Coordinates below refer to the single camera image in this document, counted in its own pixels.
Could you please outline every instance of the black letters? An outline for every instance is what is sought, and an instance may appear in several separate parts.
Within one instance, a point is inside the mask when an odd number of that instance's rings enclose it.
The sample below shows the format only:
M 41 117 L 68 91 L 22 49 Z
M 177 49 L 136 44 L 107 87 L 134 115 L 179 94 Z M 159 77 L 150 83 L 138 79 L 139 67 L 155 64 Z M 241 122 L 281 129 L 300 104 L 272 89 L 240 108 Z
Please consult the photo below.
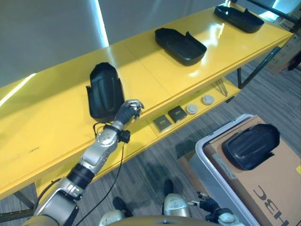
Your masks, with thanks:
M 260 186 L 258 186 L 261 190 L 262 190 L 262 193 L 263 193 L 263 195 L 262 196 L 259 196 L 256 192 L 255 192 L 255 190 L 253 190 L 254 191 L 254 193 L 261 199 L 261 200 L 266 200 L 267 199 L 267 195 L 265 194 L 265 192 L 263 191 L 263 189 L 260 187 Z
M 265 207 L 268 209 L 268 211 L 273 215 L 273 213 L 275 212 L 275 210 L 278 210 L 277 206 L 272 202 L 271 199 L 267 199 L 267 195 L 265 194 L 264 190 L 263 190 L 260 186 L 258 186 L 258 187 L 259 187 L 259 188 L 261 189 L 261 191 L 262 191 L 262 196 L 258 195 L 258 194 L 255 192 L 255 190 L 253 190 L 254 193 L 255 193 L 261 200 L 263 200 L 263 201 L 266 200 L 266 202 L 264 202 L 264 205 L 265 205 Z M 283 221 L 283 220 L 281 219 L 281 217 L 280 217 L 281 214 L 282 214 L 281 211 L 278 210 L 278 212 L 274 215 L 274 218 L 275 218 L 276 220 L 277 220 L 277 219 L 281 220 L 282 225 L 280 225 L 280 226 L 288 226 L 288 224 L 289 224 L 288 220 Z
M 267 207 L 268 211 L 271 213 L 271 214 L 274 214 L 272 213 L 272 211 L 274 212 L 274 209 L 273 207 L 271 206 L 271 204 L 273 204 L 273 206 L 278 210 L 277 206 L 275 206 L 275 204 L 271 201 L 271 199 L 267 199 L 267 201 L 264 203 L 265 206 Z
M 281 220 L 281 222 L 282 222 L 282 225 L 281 226 L 288 226 L 288 224 L 289 224 L 289 222 L 288 222 L 288 220 L 286 220 L 285 222 L 283 222 L 283 220 L 280 218 L 280 216 L 281 216 L 281 212 L 280 211 L 278 211 L 275 215 L 274 215 L 274 218 L 277 220 L 277 219 L 280 219 Z

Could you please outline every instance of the black cable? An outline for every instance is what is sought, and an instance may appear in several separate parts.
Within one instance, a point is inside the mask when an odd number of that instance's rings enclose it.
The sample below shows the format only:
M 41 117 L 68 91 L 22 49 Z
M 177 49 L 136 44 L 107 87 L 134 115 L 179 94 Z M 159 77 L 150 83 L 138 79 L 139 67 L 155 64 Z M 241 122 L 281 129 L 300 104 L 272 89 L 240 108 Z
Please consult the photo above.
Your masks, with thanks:
M 103 123 L 103 122 L 97 122 L 97 123 L 95 123 L 95 124 L 93 125 L 93 131 L 94 131 L 94 136 L 95 136 L 95 138 L 96 138 L 96 136 L 97 136 L 95 127 L 96 127 L 96 125 L 98 125 L 98 124 L 104 124 L 104 125 L 106 125 L 106 123 Z
M 123 160 L 123 149 L 124 149 L 124 145 L 122 146 L 122 154 L 121 154 L 121 161 L 120 161 L 120 165 L 119 165 L 119 168 L 118 168 L 118 172 L 117 172 L 117 175 L 115 177 L 115 180 L 112 184 L 112 186 L 110 187 L 109 191 L 107 192 L 107 194 L 103 197 L 103 199 L 101 199 L 75 226 L 78 226 L 93 210 L 96 209 L 97 206 L 99 206 L 103 200 L 109 195 L 110 191 L 112 190 L 112 188 L 114 187 L 116 181 L 117 181 L 117 178 L 119 176 L 119 173 L 120 173 L 120 169 L 121 169 L 121 165 L 122 165 L 122 160 Z
M 48 191 L 48 189 L 49 189 L 52 185 L 54 185 L 56 182 L 58 182 L 59 180 L 60 180 L 60 178 L 59 178 L 59 179 L 56 179 L 55 181 L 51 181 L 51 183 L 50 183 L 47 187 L 44 188 L 44 190 L 43 190 L 43 191 L 41 192 L 41 194 L 38 196 L 38 200 L 37 200 L 36 204 L 34 204 L 33 212 L 35 212 L 35 210 L 37 209 L 38 204 L 39 204 L 39 201 L 40 201 L 40 199 L 43 197 L 43 195 L 46 193 L 46 191 Z

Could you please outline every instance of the small square component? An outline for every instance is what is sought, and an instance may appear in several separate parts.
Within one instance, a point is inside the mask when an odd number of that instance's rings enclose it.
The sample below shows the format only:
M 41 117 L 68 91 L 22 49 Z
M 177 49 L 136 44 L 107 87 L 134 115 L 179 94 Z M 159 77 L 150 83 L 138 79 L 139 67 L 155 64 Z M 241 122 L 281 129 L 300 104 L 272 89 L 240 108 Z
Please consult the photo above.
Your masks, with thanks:
M 187 116 L 187 113 L 180 107 L 177 106 L 168 112 L 168 115 L 174 122 L 178 122 Z
M 160 132 L 163 132 L 171 126 L 171 122 L 167 119 L 165 115 L 162 115 L 159 118 L 155 119 L 154 123 L 160 130 Z

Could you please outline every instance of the gray carpet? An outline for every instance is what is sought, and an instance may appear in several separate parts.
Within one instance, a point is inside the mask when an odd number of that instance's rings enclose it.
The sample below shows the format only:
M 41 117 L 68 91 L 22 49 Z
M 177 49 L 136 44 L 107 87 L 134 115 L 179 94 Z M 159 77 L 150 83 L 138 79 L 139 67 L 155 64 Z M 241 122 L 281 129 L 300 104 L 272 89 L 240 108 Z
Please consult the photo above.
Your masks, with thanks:
M 243 66 L 246 77 L 257 66 L 251 62 Z M 227 76 L 235 84 L 236 73 Z M 275 125 L 282 138 L 300 155 L 301 137 L 301 73 L 294 70 L 273 75 L 263 69 L 231 102 L 224 103 L 209 113 L 199 117 L 164 140 L 153 145 L 140 155 L 131 159 L 121 168 L 115 187 L 104 202 L 82 222 L 81 225 L 98 225 L 103 213 L 113 209 L 112 199 L 121 196 L 134 215 L 159 215 L 163 202 L 163 183 L 171 178 L 175 192 L 186 199 L 196 199 L 196 191 L 177 164 L 177 158 L 194 149 L 195 143 L 209 132 L 242 113 L 261 116 L 266 122 Z M 110 188 L 116 170 L 93 183 L 79 202 L 80 212 L 77 223 Z M 33 186 L 24 193 L 35 200 Z M 0 211 L 16 211 L 26 207 L 14 196 L 0 201 Z M 195 218 L 203 218 L 205 213 L 191 207 Z M 23 220 L 14 220 L 1 226 L 18 226 Z

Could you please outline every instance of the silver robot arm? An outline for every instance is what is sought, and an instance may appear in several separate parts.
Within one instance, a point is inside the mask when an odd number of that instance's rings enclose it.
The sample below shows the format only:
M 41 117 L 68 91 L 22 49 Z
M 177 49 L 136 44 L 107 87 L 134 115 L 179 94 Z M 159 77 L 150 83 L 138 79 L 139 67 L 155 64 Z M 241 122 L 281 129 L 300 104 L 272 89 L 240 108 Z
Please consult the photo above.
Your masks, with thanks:
M 136 119 L 144 108 L 139 100 L 127 100 L 119 109 L 113 123 L 106 125 L 86 149 L 79 163 L 62 178 L 38 205 L 34 217 L 23 226 L 68 226 L 79 211 L 75 201 L 82 198 L 84 190 L 100 171 L 109 155 L 116 150 L 119 141 L 129 142 L 129 131 L 124 125 L 134 116 Z

